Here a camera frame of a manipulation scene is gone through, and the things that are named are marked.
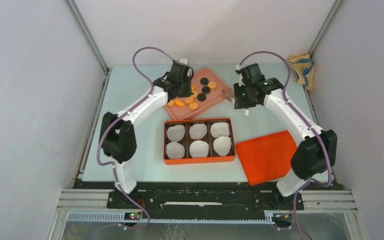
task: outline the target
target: gray floor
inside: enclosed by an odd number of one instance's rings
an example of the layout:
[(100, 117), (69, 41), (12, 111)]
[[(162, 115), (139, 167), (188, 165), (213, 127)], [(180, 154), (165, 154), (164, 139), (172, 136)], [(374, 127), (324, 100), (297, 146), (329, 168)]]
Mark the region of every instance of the gray floor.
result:
[[(299, 215), (301, 227), (313, 240), (349, 240), (347, 225), (342, 214), (312, 213)], [(107, 223), (76, 222), (72, 230), (87, 233)], [(151, 224), (143, 229), (123, 230), (109, 227), (94, 235), (75, 237), (67, 235), (67, 240), (301, 240), (297, 230), (277, 231), (267, 224)]]

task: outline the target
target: light blue table surface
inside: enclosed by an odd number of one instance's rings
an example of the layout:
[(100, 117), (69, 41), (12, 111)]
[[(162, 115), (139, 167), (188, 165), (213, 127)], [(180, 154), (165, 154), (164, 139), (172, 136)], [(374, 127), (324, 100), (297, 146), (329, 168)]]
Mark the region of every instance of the light blue table surface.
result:
[[(235, 64), (192, 65), (195, 71), (210, 67), (228, 85), (238, 82)], [(283, 64), (260, 64), (261, 72), (268, 78), (277, 78), (285, 83), (287, 71)], [(152, 80), (170, 70), (170, 65), (143, 65), (139, 68)], [(101, 119), (106, 112), (116, 113), (127, 108), (149, 89), (149, 83), (139, 75), (133, 66), (115, 66), (112, 68), (108, 88), (105, 93), (99, 121), (93, 136), (83, 181), (114, 181), (111, 166), (99, 166), (96, 159)], [(295, 104), (311, 118), (310, 108), (303, 87), (291, 79), (287, 92)], [(277, 133), (286, 130), (277, 117), (263, 106), (251, 108), (245, 116), (241, 110), (227, 100), (199, 115), (197, 118), (231, 118), (235, 143)], [(135, 165), (135, 177), (141, 182), (247, 182), (239, 158), (221, 163), (200, 163), (184, 165), (166, 165), (163, 160), (163, 126), (170, 120), (161, 107), (141, 125), (135, 126), (137, 150), (130, 159)], [(102, 161), (108, 158), (101, 153)]]

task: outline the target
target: wall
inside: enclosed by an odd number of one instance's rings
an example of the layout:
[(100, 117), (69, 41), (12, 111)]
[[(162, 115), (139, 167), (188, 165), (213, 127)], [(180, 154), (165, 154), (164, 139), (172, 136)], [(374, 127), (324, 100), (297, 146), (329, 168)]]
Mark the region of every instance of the wall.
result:
[(0, 0), (0, 240), (46, 238), (103, 76), (64, 1)]
[[(78, 0), (76, 4), (109, 66), (131, 65), (144, 46), (193, 64), (238, 63), (269, 50), (307, 52), (334, 0)], [(258, 56), (261, 63), (280, 63)], [(167, 64), (158, 52), (140, 64)]]
[(344, 1), (314, 59), (311, 96), (338, 135), (337, 173), (370, 238), (384, 239), (384, 1)]

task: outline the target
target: yellow towel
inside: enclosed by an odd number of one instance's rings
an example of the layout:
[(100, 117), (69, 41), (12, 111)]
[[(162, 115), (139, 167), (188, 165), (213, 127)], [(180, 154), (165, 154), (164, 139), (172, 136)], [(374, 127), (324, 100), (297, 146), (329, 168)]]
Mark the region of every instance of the yellow towel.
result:
[(316, 64), (312, 61), (308, 53), (290, 55), (287, 63), (292, 69), (293, 79), (311, 91), (313, 88), (313, 76)]

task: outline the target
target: red-orange mat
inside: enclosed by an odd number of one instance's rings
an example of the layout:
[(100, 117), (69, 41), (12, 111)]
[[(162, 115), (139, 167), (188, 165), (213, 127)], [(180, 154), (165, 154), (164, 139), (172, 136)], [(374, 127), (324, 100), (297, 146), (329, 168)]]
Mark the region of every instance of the red-orange mat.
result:
[(256, 185), (284, 177), (297, 150), (288, 131), (253, 138), (235, 145), (248, 183)]

